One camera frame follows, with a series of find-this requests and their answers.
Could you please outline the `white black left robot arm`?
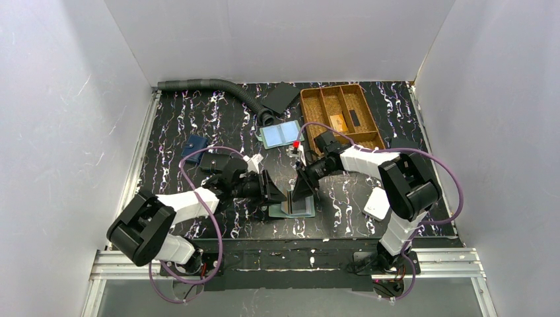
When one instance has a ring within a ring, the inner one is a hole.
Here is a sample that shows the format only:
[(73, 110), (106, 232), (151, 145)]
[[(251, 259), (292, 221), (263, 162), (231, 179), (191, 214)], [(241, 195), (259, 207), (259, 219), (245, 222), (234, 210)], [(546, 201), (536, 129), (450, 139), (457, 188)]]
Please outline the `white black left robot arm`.
[(209, 216), (234, 199), (257, 207), (287, 200), (266, 170), (259, 171), (249, 157), (231, 158), (204, 185), (179, 194), (155, 195), (139, 190), (109, 226), (107, 239), (136, 266), (153, 260), (186, 265), (196, 253), (186, 238), (170, 233), (174, 225)]

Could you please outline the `mint green card holder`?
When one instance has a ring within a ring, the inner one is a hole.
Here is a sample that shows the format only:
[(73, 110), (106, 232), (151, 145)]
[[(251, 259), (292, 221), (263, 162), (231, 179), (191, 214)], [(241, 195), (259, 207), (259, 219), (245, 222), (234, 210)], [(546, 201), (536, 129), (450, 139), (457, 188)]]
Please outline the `mint green card holder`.
[(294, 201), (291, 190), (286, 191), (285, 194), (287, 196), (287, 201), (268, 207), (268, 215), (270, 217), (280, 219), (315, 217), (316, 209), (313, 196)]

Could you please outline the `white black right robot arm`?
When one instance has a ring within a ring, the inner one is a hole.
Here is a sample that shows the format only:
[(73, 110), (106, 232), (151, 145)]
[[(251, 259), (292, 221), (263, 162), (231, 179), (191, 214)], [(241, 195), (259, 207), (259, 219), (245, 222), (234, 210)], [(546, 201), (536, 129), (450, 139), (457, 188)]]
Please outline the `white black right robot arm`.
[(427, 211), (442, 197), (442, 190), (428, 164), (413, 149), (398, 153), (374, 151), (339, 142), (326, 131), (314, 138), (323, 154), (313, 163), (298, 163), (293, 201), (314, 195), (320, 179), (335, 172), (358, 172), (378, 178), (388, 200), (390, 221), (376, 247), (376, 263), (390, 268), (406, 254), (409, 239)]

